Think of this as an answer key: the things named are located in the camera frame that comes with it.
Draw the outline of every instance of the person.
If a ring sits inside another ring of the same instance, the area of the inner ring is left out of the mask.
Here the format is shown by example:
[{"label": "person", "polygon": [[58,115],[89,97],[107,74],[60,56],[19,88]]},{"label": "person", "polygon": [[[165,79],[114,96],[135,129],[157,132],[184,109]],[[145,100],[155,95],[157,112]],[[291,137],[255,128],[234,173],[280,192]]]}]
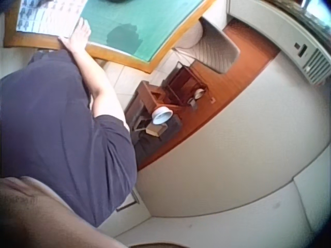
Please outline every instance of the person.
[{"label": "person", "polygon": [[85,50],[90,34],[80,19],[60,38],[67,50],[38,52],[1,80],[1,178],[28,178],[98,227],[132,191],[137,165],[116,93]]},{"label": "person", "polygon": [[124,248],[28,177],[0,179],[3,248]]}]

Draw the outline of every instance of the hand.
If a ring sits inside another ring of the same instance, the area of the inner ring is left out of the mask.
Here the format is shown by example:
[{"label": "hand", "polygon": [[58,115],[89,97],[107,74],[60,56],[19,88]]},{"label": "hand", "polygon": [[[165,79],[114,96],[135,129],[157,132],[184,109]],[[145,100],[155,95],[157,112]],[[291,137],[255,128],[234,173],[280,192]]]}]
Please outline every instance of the hand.
[{"label": "hand", "polygon": [[80,18],[78,21],[78,25],[73,31],[71,37],[69,39],[59,37],[59,40],[71,53],[78,53],[85,51],[90,34],[91,29],[87,20]]}]

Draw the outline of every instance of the wooden desk edge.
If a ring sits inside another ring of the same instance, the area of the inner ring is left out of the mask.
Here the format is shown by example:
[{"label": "wooden desk edge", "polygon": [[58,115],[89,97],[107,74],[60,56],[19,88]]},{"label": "wooden desk edge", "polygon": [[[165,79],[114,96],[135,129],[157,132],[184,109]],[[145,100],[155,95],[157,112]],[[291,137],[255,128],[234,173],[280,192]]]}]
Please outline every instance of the wooden desk edge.
[{"label": "wooden desk edge", "polygon": [[[133,67],[146,73],[152,73],[166,53],[173,48],[180,37],[199,20],[199,18],[214,3],[214,1],[215,0],[205,0],[200,7],[173,33],[171,38],[168,39],[168,41],[149,63],[95,44],[88,44],[86,50],[93,58],[112,61],[121,65]],[[4,47],[10,48],[22,46],[53,50],[62,48],[60,42],[55,36],[16,32],[19,9],[20,0],[17,0],[13,4],[12,8],[6,13]]]}]

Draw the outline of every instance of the bare skin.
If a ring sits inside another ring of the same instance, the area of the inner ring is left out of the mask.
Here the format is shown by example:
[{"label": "bare skin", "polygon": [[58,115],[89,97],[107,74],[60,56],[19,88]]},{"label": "bare skin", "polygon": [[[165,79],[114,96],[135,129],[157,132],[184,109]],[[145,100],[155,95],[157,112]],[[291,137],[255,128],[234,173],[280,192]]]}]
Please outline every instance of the bare skin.
[{"label": "bare skin", "polygon": [[81,18],[72,36],[69,39],[60,37],[59,40],[72,53],[92,94],[94,99],[92,105],[93,116],[114,116],[122,120],[124,126],[129,130],[121,104],[106,73],[85,50],[90,34],[91,29],[88,22]]},{"label": "bare skin", "polygon": [[[93,115],[111,115],[126,125],[123,110],[105,72],[85,51],[90,34],[88,22],[80,19],[72,36],[60,38],[60,41],[73,54],[91,91]],[[15,223],[17,232],[24,233],[25,247],[125,247],[101,234],[28,178],[0,179],[0,210],[10,223]]]},{"label": "bare skin", "polygon": [[26,247],[125,247],[24,178],[0,179],[0,208],[17,223]]}]

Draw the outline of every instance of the gray chair seat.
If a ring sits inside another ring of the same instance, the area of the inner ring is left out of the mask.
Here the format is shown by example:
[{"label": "gray chair seat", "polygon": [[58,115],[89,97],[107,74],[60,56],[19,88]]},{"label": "gray chair seat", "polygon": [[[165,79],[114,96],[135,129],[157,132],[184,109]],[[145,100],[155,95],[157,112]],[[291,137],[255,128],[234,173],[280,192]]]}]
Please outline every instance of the gray chair seat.
[{"label": "gray chair seat", "polygon": [[240,50],[230,38],[209,21],[200,19],[203,26],[201,40],[191,48],[174,48],[183,55],[194,58],[217,73],[226,73],[239,57]]}]

